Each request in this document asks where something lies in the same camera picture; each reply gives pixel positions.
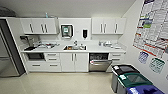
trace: white countertop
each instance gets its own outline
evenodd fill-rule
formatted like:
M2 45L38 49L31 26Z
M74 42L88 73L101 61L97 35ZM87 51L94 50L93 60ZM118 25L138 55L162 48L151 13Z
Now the white countertop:
M55 46L53 48L36 48L31 51L21 51L21 52L29 52L29 53L34 53L34 52L61 52L61 53L66 53L66 52L71 52L71 53L76 53L76 52L121 52L125 53L126 51L123 49L115 49L115 48L110 48L110 47L104 47L104 46L98 46L98 45L87 45L86 50L63 50L66 45L59 45Z

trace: white cabinet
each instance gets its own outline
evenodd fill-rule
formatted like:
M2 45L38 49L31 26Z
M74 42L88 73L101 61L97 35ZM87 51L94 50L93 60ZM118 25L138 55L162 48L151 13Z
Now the white cabinet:
M124 63L125 53L109 53L108 60L112 60L111 65L120 65ZM106 72L112 72L111 66L108 67Z
M126 18L116 19L116 31L117 34L123 34L125 29Z
M89 53L75 53L75 71L88 72Z
M92 18L92 34L103 33L103 18Z
M25 34L57 34L58 19L55 18L21 18Z
M59 53L44 53L45 61L27 61L30 72L61 72Z
M126 18L92 18L92 34L123 34Z
M88 72L88 53L60 53L63 72Z
M75 72L73 53L60 53L62 72Z
M42 18L32 18L34 34L44 34L43 20Z
M20 21L25 34L35 33L33 31L33 24L32 24L31 18L21 18Z

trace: tile floor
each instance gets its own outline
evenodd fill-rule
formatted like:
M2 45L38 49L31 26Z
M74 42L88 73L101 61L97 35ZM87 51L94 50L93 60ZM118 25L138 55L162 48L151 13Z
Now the tile floor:
M111 73L29 73L0 78L0 94L115 94Z

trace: recycling bin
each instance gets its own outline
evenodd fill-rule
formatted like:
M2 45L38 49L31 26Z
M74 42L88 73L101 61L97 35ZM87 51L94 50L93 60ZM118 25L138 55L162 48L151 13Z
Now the recycling bin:
M128 94L164 94L154 85L141 85L127 88Z
M124 73L140 73L137 69L135 69L131 65L115 65L112 66L112 83L111 88L114 93L117 93L117 87L118 87L118 76L122 75Z
M119 75L117 94L127 94L126 88L141 85L153 85L153 83L140 73L125 73Z

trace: notice on wall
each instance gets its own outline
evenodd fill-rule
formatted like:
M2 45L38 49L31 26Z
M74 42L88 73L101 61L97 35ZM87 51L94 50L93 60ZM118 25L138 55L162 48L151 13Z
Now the notice on wall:
M151 63L149 64L149 67L151 68L151 70L153 70L156 73L161 73L163 66L164 66L165 62L158 59L158 58L153 58L151 60Z
M141 63L143 63L143 64L146 64L146 61L147 61L147 59L148 59L148 53L146 53L146 52L140 52L140 55L139 55L139 58L138 58L138 60L141 62Z
M145 0L133 46L159 58L168 53L168 0Z

